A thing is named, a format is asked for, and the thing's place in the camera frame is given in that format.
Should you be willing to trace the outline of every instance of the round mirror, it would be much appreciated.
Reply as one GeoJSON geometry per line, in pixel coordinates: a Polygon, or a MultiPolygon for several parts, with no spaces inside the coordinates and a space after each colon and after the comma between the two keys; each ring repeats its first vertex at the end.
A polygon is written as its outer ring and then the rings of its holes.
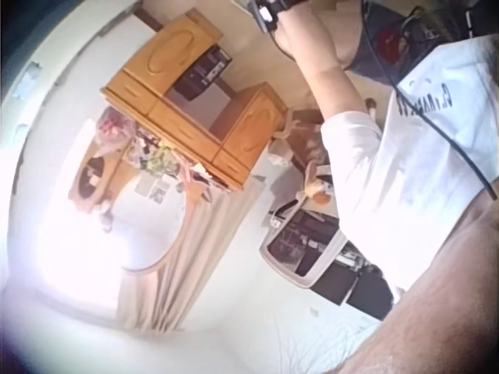
{"type": "Polygon", "coordinates": [[[122,242],[125,270],[147,270],[162,260],[179,236],[186,194],[178,181],[141,173],[119,193],[112,207],[112,230],[122,242]]]}

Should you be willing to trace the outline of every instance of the plastic bag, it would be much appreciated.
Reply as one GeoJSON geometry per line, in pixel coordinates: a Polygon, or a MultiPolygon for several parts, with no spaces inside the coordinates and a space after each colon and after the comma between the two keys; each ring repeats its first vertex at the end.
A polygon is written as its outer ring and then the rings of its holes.
{"type": "Polygon", "coordinates": [[[136,124],[113,107],[107,107],[97,121],[95,143],[100,147],[96,157],[122,149],[135,135],[136,124]]]}

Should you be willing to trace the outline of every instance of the curtain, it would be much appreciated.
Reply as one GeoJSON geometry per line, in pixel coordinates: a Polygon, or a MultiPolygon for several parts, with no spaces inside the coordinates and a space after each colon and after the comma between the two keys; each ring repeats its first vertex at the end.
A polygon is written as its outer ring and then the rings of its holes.
{"type": "Polygon", "coordinates": [[[263,187],[250,177],[240,192],[212,190],[211,203],[186,189],[184,227],[164,266],[122,278],[117,318],[125,328],[166,333],[182,324],[263,187]]]}

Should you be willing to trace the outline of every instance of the wooden drawer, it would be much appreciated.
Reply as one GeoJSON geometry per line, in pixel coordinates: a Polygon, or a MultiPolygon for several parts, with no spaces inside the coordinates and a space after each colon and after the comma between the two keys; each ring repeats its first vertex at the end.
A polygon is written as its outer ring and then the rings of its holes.
{"type": "Polygon", "coordinates": [[[280,108],[261,90],[240,116],[224,149],[252,169],[282,121],[280,108]]]}
{"type": "Polygon", "coordinates": [[[250,174],[248,168],[223,150],[217,154],[213,161],[213,165],[241,184],[244,184],[250,174]]]}
{"type": "Polygon", "coordinates": [[[159,101],[149,114],[151,121],[206,161],[212,161],[220,145],[174,108],[159,101]]]}
{"type": "Polygon", "coordinates": [[[142,47],[124,70],[162,97],[187,68],[216,42],[188,16],[180,16],[142,47]]]}
{"type": "Polygon", "coordinates": [[[146,87],[124,72],[119,72],[109,82],[108,89],[143,115],[149,113],[159,100],[146,87]]]}

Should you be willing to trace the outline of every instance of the white t-shirt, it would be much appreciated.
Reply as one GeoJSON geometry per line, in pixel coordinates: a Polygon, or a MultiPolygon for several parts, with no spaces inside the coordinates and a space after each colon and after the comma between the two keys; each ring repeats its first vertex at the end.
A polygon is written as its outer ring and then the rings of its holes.
{"type": "MultiPolygon", "coordinates": [[[[484,41],[437,48],[399,87],[492,182],[498,175],[497,104],[484,41]]],[[[383,133],[369,115],[346,112],[325,122],[322,137],[340,228],[388,282],[409,289],[483,185],[395,93],[383,133]]]]}

